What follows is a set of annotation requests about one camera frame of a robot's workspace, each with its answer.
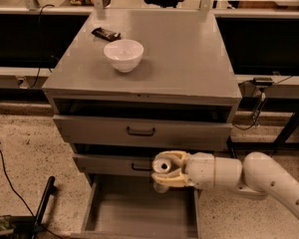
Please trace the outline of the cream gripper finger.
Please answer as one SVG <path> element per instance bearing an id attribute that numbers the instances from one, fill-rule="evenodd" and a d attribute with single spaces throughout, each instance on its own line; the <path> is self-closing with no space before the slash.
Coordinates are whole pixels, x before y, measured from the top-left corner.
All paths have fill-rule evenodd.
<path id="1" fill-rule="evenodd" d="M 175 161 L 186 161 L 190 157 L 190 154 L 186 151 L 182 150 L 167 150 L 167 151 L 162 151 L 160 152 L 155 158 L 156 159 L 170 159 L 170 160 L 175 160 Z"/>
<path id="2" fill-rule="evenodd" d="M 156 183 L 167 187 L 186 187 L 188 185 L 188 176 L 182 173 L 175 177 L 154 173 L 151 177 Z"/>

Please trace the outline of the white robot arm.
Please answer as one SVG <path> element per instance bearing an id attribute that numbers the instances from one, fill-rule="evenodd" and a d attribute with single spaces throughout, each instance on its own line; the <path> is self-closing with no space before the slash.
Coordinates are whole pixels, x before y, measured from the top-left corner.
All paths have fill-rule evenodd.
<path id="1" fill-rule="evenodd" d="M 168 150 L 157 154 L 151 177 L 158 191 L 194 187 L 227 188 L 251 199 L 273 197 L 299 220 L 299 182 L 278 162 L 262 152 L 251 152 L 243 160 Z"/>

